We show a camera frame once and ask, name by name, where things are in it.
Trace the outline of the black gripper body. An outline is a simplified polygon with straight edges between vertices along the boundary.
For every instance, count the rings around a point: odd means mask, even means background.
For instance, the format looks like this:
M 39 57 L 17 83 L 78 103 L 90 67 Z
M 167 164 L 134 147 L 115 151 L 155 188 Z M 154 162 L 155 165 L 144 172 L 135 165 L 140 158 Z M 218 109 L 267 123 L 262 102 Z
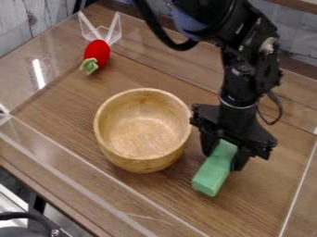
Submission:
M 190 124 L 199 130 L 217 131 L 219 139 L 247 147 L 253 155 L 269 159 L 277 138 L 257 119 L 258 103 L 233 106 L 223 99 L 219 105 L 193 104 Z

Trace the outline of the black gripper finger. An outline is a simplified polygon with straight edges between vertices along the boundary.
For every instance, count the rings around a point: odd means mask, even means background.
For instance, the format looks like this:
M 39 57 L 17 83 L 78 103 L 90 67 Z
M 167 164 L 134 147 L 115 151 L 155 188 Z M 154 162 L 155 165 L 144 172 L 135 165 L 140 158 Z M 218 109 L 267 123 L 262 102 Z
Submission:
M 201 130 L 201 146 L 205 156 L 210 156 L 215 146 L 219 143 L 219 136 L 217 131 Z
M 241 171 L 245 164 L 249 161 L 250 156 L 253 155 L 251 150 L 247 147 L 239 147 L 238 151 L 233 157 L 231 161 L 231 170 Z

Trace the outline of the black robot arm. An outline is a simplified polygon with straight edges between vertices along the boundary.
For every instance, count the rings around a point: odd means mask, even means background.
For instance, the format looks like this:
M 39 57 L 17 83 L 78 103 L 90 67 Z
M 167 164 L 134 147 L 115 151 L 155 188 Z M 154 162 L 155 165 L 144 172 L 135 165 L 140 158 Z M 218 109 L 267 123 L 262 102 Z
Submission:
M 148 2 L 132 1 L 166 46 L 187 51 L 207 41 L 221 48 L 225 78 L 219 104 L 194 104 L 190 124 L 199 130 L 205 155 L 221 141 L 237 146 L 229 169 L 238 171 L 251 157 L 269 158 L 277 147 L 277 138 L 263 128 L 274 122 L 258 109 L 262 97 L 280 102 L 273 92 L 284 76 L 277 26 L 249 0 L 170 0 L 177 29 L 187 37 L 178 43 L 162 28 Z

